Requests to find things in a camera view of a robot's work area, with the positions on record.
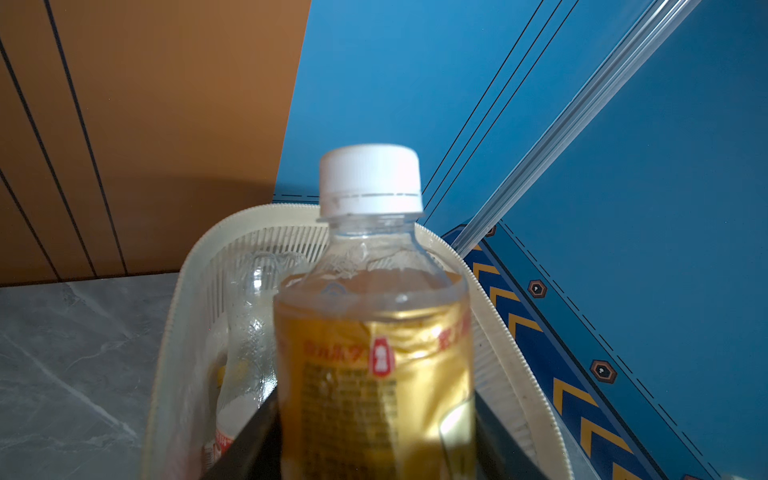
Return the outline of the large clear bottle red cap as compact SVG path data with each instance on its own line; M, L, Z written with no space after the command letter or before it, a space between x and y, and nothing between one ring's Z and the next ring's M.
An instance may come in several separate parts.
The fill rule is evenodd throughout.
M204 449L205 470L227 452L255 412L277 388L273 300L282 281L308 271L294 252L248 252L224 276L228 323L226 364L215 410L214 439Z

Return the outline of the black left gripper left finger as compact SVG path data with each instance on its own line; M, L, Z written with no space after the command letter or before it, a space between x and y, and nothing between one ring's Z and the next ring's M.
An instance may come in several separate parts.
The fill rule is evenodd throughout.
M274 390L201 480L280 480L281 446L278 391Z

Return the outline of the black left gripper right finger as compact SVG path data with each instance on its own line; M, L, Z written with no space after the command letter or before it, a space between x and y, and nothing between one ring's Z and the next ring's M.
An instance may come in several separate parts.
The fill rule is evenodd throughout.
M546 480L479 393L475 393L477 478Z

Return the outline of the brown coffee bottle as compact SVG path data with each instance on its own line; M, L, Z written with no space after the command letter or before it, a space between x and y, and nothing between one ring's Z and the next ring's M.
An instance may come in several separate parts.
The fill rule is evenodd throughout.
M390 144L327 153L329 243L274 300L285 479L472 479L465 278L419 244L419 159Z

